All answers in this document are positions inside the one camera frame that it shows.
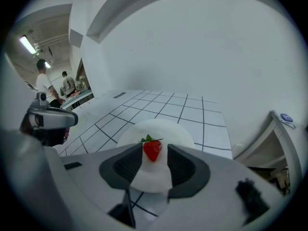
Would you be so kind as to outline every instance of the ceiling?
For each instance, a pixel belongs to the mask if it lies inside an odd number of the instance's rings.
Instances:
[[[61,15],[37,21],[32,26],[19,25],[10,32],[5,51],[23,79],[37,75],[38,59],[45,59],[53,69],[69,64],[68,22],[69,14]],[[22,35],[26,35],[34,48],[35,44],[39,45],[39,55],[32,55],[22,45],[19,41]]]

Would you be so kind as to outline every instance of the table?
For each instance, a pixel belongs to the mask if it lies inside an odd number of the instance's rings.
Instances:
[[[66,100],[61,106],[60,108],[62,109],[66,109],[69,106],[71,106],[72,104],[78,102],[79,100],[91,95],[93,92],[91,90],[86,90],[84,92],[82,92],[81,94],[77,95],[76,97],[70,98],[68,100]]]
[[[150,90],[112,90],[73,110],[79,122],[68,140],[54,147],[62,156],[92,154],[115,148],[121,135],[147,119],[167,119],[183,126],[195,148],[232,159],[229,135],[218,103],[198,95]],[[130,190],[138,227],[148,227],[166,208],[164,193]]]

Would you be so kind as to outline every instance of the white plate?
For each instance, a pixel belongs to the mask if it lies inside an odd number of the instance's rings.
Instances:
[[[142,151],[142,165],[137,172],[131,187],[149,193],[160,193],[172,188],[170,169],[167,165],[168,144],[194,147],[193,139],[179,124],[162,119],[151,119],[130,127],[119,139],[117,147],[138,143],[149,134],[154,139],[163,139],[162,151],[155,162],[152,162]]]

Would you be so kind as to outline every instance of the white t-shirt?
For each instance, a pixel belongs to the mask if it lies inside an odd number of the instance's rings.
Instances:
[[[75,90],[75,81],[70,76],[65,76],[62,80],[62,87],[64,88],[66,94],[70,94],[73,90]]]
[[[50,79],[46,74],[39,74],[37,78],[37,89],[39,91],[45,92],[47,101],[51,102],[56,99],[55,96],[52,95],[51,91],[49,91],[49,87],[52,86],[52,83],[50,82]]]

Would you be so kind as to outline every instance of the black gripper pad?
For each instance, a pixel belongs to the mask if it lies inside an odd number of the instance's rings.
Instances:
[[[210,179],[210,169],[204,161],[173,144],[168,145],[167,164],[173,186],[169,190],[169,198],[192,197],[203,189]]]
[[[142,143],[132,146],[101,163],[101,177],[117,189],[128,189],[142,164]]]

